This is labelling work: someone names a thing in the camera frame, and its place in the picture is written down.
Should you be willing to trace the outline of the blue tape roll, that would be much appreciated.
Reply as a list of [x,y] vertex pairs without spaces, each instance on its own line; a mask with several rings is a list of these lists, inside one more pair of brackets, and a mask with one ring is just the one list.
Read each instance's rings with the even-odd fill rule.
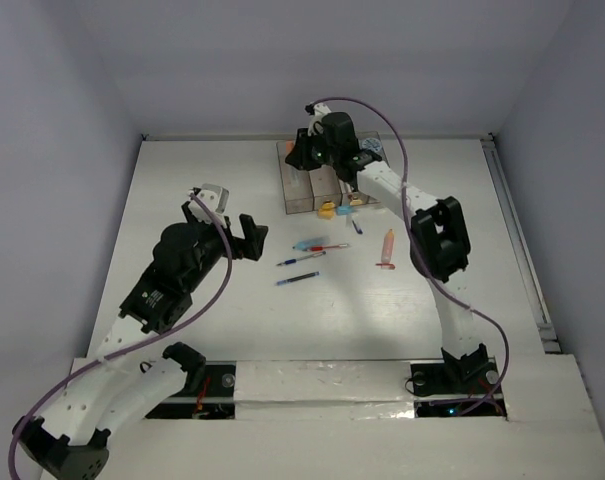
[[367,137],[360,141],[363,149],[370,150],[378,155],[383,151],[382,143],[379,139],[373,137]]

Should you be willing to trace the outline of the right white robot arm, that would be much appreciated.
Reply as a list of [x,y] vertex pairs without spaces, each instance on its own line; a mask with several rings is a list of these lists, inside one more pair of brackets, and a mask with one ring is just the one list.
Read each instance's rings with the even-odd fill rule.
[[446,284],[468,266],[471,245],[461,204],[438,199],[392,170],[383,157],[364,148],[351,117],[319,104],[310,110],[308,127],[297,132],[288,165],[304,171],[331,168],[353,190],[376,199],[401,218],[415,269],[428,281],[438,313],[441,361],[414,365],[411,379],[419,396],[467,394],[490,367],[473,314]]

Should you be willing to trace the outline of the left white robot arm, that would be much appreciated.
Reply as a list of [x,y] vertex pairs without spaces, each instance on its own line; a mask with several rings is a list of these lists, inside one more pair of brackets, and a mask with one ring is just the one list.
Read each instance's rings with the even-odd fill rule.
[[242,237],[231,232],[224,205],[198,189],[181,207],[184,221],[167,226],[152,261],[119,307],[93,359],[53,386],[15,424],[8,472],[18,478],[23,451],[56,479],[94,479],[106,466],[119,430],[163,400],[197,392],[206,358],[169,338],[192,324],[192,294],[220,260],[257,261],[268,234],[247,214]]

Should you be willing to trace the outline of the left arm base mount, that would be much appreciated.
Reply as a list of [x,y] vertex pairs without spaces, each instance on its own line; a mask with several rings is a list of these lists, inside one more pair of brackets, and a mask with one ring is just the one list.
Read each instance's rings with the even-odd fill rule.
[[213,362],[206,366],[196,390],[182,390],[153,408],[146,419],[232,420],[235,418],[236,364]]

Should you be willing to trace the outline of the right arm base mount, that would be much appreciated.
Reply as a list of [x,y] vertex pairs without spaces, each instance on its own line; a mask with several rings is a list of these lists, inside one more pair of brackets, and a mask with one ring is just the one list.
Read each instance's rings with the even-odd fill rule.
[[443,362],[418,362],[409,367],[405,390],[413,396],[418,418],[453,418],[488,394],[499,377],[490,361],[468,380],[454,380]]

